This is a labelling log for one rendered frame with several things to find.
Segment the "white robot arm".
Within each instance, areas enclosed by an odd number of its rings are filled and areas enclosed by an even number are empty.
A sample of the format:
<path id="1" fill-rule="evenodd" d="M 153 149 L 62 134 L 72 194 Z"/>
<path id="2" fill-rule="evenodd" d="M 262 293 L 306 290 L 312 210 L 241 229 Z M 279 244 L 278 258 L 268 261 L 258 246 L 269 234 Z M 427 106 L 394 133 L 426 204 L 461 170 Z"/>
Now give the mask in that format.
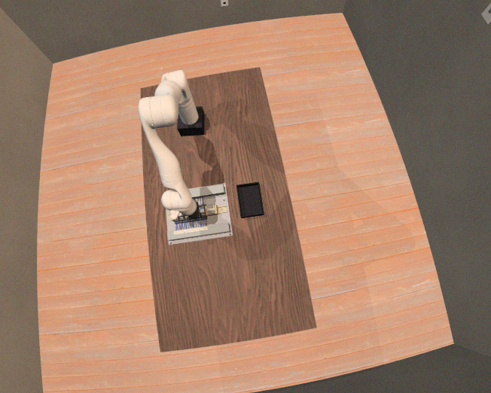
<path id="1" fill-rule="evenodd" d="M 157 161 L 163 186 L 172 189 L 163 193 L 163 207 L 188 213 L 194 202 L 182 178 L 179 161 L 160 140 L 155 128 L 175 125 L 178 115 L 184 124 L 194 124 L 198 120 L 198 113 L 184 71 L 168 72 L 162 76 L 161 81 L 163 83 L 157 87 L 154 96 L 139 100 L 139 118 Z"/>

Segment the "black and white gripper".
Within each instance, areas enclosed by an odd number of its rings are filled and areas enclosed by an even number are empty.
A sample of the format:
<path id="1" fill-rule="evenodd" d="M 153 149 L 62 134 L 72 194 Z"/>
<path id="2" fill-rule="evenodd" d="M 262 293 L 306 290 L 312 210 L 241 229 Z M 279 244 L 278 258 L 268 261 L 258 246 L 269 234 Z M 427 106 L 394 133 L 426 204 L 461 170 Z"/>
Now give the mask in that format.
<path id="1" fill-rule="evenodd" d="M 182 213 L 182 214 L 187 216 L 187 217 L 189 216 L 189 218 L 198 218 L 199 217 L 199 205 L 198 205 L 196 200 L 193 200 L 193 202 L 194 202 L 194 206 L 193 206 L 192 210 L 188 213 Z M 170 217 L 173 220 L 177 219 L 179 214 L 180 214 L 180 212 L 170 211 Z M 191 216 L 193 216 L 193 217 L 191 217 Z"/>

